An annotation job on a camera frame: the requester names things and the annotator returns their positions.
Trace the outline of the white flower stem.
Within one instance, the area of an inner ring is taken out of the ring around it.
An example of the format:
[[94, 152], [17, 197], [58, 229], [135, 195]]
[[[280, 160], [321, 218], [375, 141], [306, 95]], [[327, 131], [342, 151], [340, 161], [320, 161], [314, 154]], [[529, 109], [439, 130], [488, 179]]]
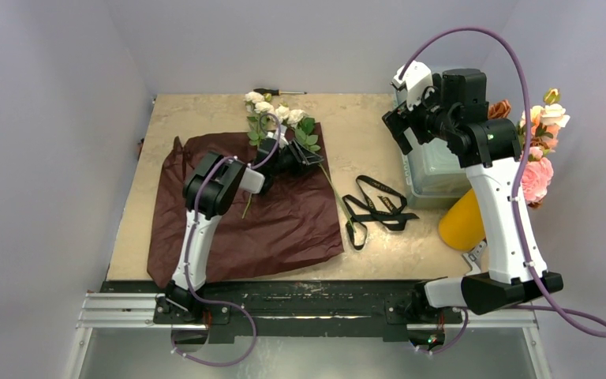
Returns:
[[[289, 129], [294, 131], [296, 140], [302, 143], [304, 147], [310, 148], [313, 152], [320, 149], [320, 146], [318, 145], [319, 136], [314, 131], [316, 121], [314, 118], [309, 116], [307, 112], [301, 109], [290, 109], [281, 104], [275, 110], [275, 114], [281, 119], [281, 121], [284, 121], [285, 125]], [[328, 169], [324, 168], [324, 166], [321, 166], [321, 169], [333, 190], [335, 199], [338, 202], [342, 213], [346, 217], [347, 226], [350, 227], [351, 231], [356, 231], [355, 226], [350, 223], [351, 216], [348, 208], [342, 203], [342, 199], [335, 188], [333, 181], [331, 180]]]
[[264, 95], [256, 91], [247, 92], [244, 95], [245, 109], [248, 111], [247, 120], [249, 131], [247, 132], [249, 143], [257, 147], [267, 136], [268, 114], [274, 110], [270, 95]]

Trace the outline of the brown orange flower stem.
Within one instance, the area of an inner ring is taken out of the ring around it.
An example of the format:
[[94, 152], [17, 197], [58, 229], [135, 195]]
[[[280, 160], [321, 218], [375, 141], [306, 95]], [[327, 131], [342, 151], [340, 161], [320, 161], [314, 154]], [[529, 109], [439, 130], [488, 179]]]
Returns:
[[508, 118], [511, 109], [509, 100], [503, 99], [488, 108], [488, 119]]

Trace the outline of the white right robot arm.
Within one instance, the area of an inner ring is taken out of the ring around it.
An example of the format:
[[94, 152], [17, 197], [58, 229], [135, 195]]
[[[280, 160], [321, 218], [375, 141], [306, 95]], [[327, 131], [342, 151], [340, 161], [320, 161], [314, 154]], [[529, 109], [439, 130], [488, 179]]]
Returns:
[[411, 310], [430, 321], [443, 308], [481, 315], [556, 293], [563, 277], [548, 270], [535, 241], [517, 177], [524, 153], [515, 125], [490, 119], [486, 76], [478, 69], [433, 73], [427, 66], [402, 67], [391, 81], [405, 100], [383, 116], [402, 153], [418, 144], [445, 141], [475, 193], [489, 248], [489, 269], [415, 287]]

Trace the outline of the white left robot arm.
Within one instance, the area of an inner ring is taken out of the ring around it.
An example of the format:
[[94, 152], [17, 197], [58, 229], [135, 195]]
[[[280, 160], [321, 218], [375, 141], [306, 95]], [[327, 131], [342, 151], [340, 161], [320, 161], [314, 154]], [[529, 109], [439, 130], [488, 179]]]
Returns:
[[185, 323], [201, 318], [212, 300], [199, 298], [206, 284], [208, 258], [215, 231], [239, 191], [265, 194], [275, 176], [303, 174], [324, 158], [296, 140], [280, 144], [278, 137], [260, 142], [256, 158], [245, 163], [236, 156], [207, 153], [183, 185], [186, 225], [181, 253], [163, 299]]

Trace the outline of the pink peony flower stem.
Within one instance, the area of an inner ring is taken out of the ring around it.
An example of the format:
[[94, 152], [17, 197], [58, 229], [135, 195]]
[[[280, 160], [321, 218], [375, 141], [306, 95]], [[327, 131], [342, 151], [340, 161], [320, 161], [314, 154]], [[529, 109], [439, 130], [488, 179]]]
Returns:
[[528, 162], [522, 174], [521, 188], [526, 204], [539, 208], [548, 193], [548, 186], [553, 178], [551, 161], [540, 147], [530, 147]]

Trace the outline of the black printed ribbon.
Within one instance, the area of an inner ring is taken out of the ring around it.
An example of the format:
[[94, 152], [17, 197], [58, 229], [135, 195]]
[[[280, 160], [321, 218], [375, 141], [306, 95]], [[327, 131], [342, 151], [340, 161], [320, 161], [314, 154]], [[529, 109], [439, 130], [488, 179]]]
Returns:
[[[342, 203], [349, 215], [346, 221], [348, 239], [356, 251], [361, 251], [365, 247], [368, 237], [366, 223], [380, 223], [388, 231], [401, 232], [406, 229], [409, 221], [420, 219], [417, 214], [406, 211], [407, 198], [390, 186], [367, 175], [358, 175], [355, 182], [363, 200], [347, 194], [342, 197]], [[377, 208], [373, 199], [364, 191], [362, 184], [383, 193], [378, 199], [383, 203], [385, 210]]]

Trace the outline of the dark red wrapping paper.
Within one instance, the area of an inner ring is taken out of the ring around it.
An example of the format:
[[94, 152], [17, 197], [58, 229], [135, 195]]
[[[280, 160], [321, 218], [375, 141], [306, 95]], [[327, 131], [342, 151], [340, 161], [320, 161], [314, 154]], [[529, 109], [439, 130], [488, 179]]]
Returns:
[[[183, 184], [208, 152], [256, 155], [245, 133], [209, 133], [182, 141], [175, 137], [163, 161], [155, 198], [146, 271], [164, 287], [180, 257], [185, 234]], [[251, 279], [316, 265], [344, 250], [328, 164], [302, 174], [275, 177], [264, 195], [240, 191], [215, 231], [207, 281]]]

